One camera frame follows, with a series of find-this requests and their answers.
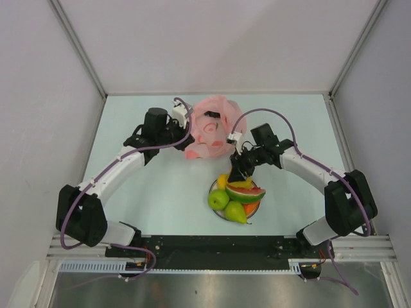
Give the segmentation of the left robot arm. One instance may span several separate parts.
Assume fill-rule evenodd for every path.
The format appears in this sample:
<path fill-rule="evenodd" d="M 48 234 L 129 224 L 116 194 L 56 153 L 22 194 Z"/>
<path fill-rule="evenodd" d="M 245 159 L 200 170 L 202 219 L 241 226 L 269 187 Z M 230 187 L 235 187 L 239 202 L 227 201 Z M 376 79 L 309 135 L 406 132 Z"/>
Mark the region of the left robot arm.
<path fill-rule="evenodd" d="M 104 205 L 133 172 L 145 167 L 161 149 L 183 151 L 194 142 L 192 113 L 192 107 L 183 101 L 176 102 L 171 113 L 163 108 L 149 108 L 143 124 L 124 141 L 110 164 L 76 186 L 61 188 L 56 228 L 63 248 L 69 250 L 81 244 L 94 247 L 102 243 L 119 246 L 130 257 L 141 251 L 137 229 L 109 221 Z"/>

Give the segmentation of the yellow fake banana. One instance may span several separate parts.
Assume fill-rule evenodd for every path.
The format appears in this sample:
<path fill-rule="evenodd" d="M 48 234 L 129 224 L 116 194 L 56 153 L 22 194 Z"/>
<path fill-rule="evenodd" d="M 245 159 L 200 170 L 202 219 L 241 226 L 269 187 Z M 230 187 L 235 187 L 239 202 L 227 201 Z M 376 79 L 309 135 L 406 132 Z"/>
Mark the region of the yellow fake banana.
<path fill-rule="evenodd" d="M 233 187 L 237 187 L 237 188 L 246 188 L 246 189 L 253 188 L 252 177 L 251 176 L 249 176 L 244 181 L 230 182 L 229 181 L 229 175 L 231 175 L 231 171 L 232 171 L 232 169 L 230 169 L 229 172 L 227 173 L 227 179 L 226 179 L 227 184 L 229 184 Z"/>

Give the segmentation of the white printed plate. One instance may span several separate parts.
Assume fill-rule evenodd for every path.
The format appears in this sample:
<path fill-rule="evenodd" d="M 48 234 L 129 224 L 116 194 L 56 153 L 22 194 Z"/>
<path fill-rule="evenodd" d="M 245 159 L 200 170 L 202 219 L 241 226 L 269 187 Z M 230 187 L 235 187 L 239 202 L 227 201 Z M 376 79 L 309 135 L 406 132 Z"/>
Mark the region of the white printed plate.
<path fill-rule="evenodd" d="M 212 193 L 213 191 L 215 191 L 215 190 L 217 190 L 217 189 L 218 189 L 218 184 L 217 184 L 217 180 L 215 180 L 215 181 L 213 182 L 213 184 L 211 185 L 211 187 L 210 187 L 210 189 L 209 189 L 209 192 Z M 219 217 L 221 217 L 222 219 L 228 221 L 228 219 L 225 217 L 225 212 L 224 212 L 224 210 L 216 210 L 216 209 L 213 209 L 213 211 L 214 211 Z"/>

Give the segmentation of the green fake pear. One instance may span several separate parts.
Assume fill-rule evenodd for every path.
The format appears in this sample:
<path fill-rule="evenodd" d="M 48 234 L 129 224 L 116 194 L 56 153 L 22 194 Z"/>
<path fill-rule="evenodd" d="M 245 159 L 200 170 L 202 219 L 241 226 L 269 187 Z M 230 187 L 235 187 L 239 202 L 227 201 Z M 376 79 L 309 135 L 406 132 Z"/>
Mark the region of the green fake pear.
<path fill-rule="evenodd" d="M 228 221 L 240 223 L 242 225 L 249 225 L 247 215 L 243 205 L 236 201 L 230 201 L 224 208 L 224 216 Z"/>

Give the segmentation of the yellow fake fruit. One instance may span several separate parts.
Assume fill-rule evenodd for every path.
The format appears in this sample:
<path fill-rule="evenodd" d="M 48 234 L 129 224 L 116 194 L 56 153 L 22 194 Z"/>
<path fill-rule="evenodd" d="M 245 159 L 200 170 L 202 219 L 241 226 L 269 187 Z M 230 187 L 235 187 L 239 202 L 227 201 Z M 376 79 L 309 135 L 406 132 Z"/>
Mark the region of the yellow fake fruit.
<path fill-rule="evenodd" d="M 219 189 L 225 189 L 227 185 L 228 174 L 221 174 L 217 179 L 217 184 Z"/>

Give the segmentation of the green fake apple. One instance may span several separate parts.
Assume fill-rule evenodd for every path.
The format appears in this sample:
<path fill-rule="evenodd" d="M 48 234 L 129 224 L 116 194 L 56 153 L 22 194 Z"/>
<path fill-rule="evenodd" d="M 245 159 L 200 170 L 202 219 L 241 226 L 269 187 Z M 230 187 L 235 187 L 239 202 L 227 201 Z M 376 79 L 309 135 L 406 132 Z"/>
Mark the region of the green fake apple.
<path fill-rule="evenodd" d="M 207 201 L 213 210 L 223 210 L 230 202 L 230 198 L 224 189 L 215 189 L 209 193 Z"/>

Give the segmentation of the red fake fruit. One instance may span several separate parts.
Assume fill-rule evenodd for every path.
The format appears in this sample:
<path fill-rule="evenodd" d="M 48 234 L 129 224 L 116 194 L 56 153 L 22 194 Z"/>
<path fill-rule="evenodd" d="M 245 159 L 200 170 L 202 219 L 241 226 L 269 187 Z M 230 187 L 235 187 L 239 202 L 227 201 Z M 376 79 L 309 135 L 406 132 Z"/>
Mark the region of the red fake fruit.
<path fill-rule="evenodd" d="M 260 202 L 255 202 L 255 203 L 249 203 L 249 204 L 243 204 L 244 211 L 247 215 L 247 217 L 253 215 L 255 211 L 257 211 L 259 207 Z"/>

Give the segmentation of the fake watermelon slice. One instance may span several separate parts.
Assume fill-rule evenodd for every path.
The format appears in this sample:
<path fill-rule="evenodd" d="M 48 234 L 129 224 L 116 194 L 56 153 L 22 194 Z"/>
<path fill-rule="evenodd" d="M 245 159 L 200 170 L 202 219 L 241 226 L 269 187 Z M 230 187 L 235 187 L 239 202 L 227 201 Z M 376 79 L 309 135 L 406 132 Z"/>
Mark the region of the fake watermelon slice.
<path fill-rule="evenodd" d="M 225 192 L 231 200 L 242 204 L 259 202 L 266 194 L 266 191 L 260 187 L 252 187 L 248 189 L 243 187 L 234 187 L 229 184 L 225 186 Z"/>

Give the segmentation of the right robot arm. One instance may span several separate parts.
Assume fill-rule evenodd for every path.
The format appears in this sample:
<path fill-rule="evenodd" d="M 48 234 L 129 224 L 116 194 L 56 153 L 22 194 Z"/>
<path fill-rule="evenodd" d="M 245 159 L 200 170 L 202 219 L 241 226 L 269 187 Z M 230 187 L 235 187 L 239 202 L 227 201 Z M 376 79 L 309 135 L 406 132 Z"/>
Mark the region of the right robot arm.
<path fill-rule="evenodd" d="M 296 249 L 301 256 L 312 257 L 320 244 L 345 237 L 369 225 L 377 216 L 377 206 L 361 171 L 332 169 L 299 153 L 293 141 L 280 141 L 267 123 L 252 129 L 251 133 L 256 144 L 249 150 L 242 147 L 240 132 L 227 136 L 227 143 L 236 147 L 230 157 L 230 181 L 245 180 L 252 176 L 257 166 L 268 164 L 297 175 L 324 196 L 324 216 L 296 234 Z"/>

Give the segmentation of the pink plastic bag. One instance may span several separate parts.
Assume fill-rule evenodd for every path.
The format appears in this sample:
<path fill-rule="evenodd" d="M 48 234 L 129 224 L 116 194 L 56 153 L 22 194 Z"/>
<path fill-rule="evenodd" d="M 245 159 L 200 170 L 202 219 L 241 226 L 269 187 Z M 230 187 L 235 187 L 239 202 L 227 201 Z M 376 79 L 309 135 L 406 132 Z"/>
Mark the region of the pink plastic bag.
<path fill-rule="evenodd" d="M 204 115 L 206 111 L 219 112 L 220 119 Z M 232 152 L 234 146 L 226 143 L 232 130 L 247 132 L 246 119 L 235 124 L 243 111 L 237 102 L 228 100 L 223 95 L 214 95 L 203 99 L 193 107 L 191 135 L 195 142 L 190 144 L 184 154 L 187 159 L 214 158 Z"/>

